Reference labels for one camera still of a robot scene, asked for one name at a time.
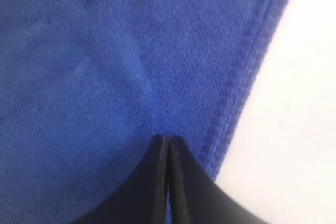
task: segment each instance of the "white background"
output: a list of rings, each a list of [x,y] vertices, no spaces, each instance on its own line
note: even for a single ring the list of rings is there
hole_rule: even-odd
[[[269,223],[336,223],[336,0],[290,0],[217,183]]]

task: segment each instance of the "blue microfiber cloth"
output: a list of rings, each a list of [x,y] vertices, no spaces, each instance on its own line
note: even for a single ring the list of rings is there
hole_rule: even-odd
[[[182,135],[215,178],[287,0],[0,0],[0,223],[67,223]]]

